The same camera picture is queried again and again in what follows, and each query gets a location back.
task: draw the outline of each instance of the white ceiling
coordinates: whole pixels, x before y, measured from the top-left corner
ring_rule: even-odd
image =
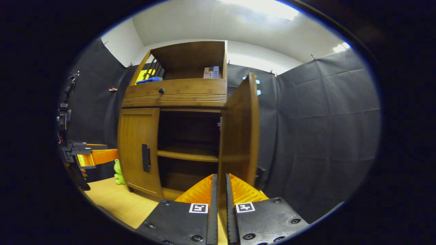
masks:
[[[133,17],[144,45],[212,38],[258,45],[300,62],[333,53],[342,43],[316,21],[297,15],[289,21],[217,0],[170,0]]]

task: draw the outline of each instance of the cabinet door handle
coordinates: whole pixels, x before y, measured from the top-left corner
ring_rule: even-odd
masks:
[[[150,148],[146,144],[142,144],[142,168],[147,173],[151,168]]]

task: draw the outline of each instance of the yellow object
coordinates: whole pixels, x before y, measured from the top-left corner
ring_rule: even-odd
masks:
[[[189,190],[185,191],[175,201],[184,203],[202,203],[211,205],[213,174],[196,183]]]
[[[95,166],[118,159],[118,149],[92,150],[92,154],[77,154],[80,166]]]
[[[150,77],[149,74],[151,74],[151,75],[153,76],[155,72],[156,72],[155,69],[142,70],[142,71],[139,73],[138,77],[136,78],[136,82],[138,82],[138,81],[142,81],[142,80],[145,80],[145,79],[148,79],[148,78]]]
[[[233,205],[269,199],[265,194],[256,190],[256,188],[249,185],[245,181],[241,180],[233,174],[229,175],[230,182],[232,183]]]

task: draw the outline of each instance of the open cabinet door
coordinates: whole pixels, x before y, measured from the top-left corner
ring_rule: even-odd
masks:
[[[126,185],[163,198],[157,165],[158,126],[159,108],[122,109],[118,148]]]
[[[259,151],[259,102],[256,75],[249,73],[222,109],[218,167],[218,208],[227,224],[225,174],[254,185]]]

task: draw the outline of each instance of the wooden panel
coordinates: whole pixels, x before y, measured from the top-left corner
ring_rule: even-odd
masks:
[[[165,71],[219,66],[222,70],[226,41],[173,44],[151,50]]]
[[[138,68],[136,68],[135,74],[133,74],[133,77],[132,77],[132,80],[130,80],[129,86],[135,85],[136,79],[138,78],[139,73],[142,71],[142,68],[144,67],[145,62],[147,62],[148,57],[150,57],[150,50],[144,56],[144,59],[142,59]]]
[[[256,76],[249,73],[222,110],[218,169],[218,208],[227,223],[225,174],[254,185],[259,151],[259,103]]]
[[[160,157],[169,157],[182,160],[217,163],[218,156],[210,149],[191,148],[182,146],[166,146],[157,151]]]
[[[221,114],[221,108],[173,107],[161,108],[161,112],[213,112]]]
[[[225,41],[224,44],[224,63],[222,65],[222,71],[221,72],[221,77],[226,79],[226,83],[227,83],[227,41]]]
[[[129,86],[122,107],[211,106],[222,107],[227,96],[225,79],[176,79]]]
[[[157,165],[159,108],[122,109],[119,116],[118,148],[126,184],[163,197]],[[150,148],[149,172],[143,170],[142,144]]]

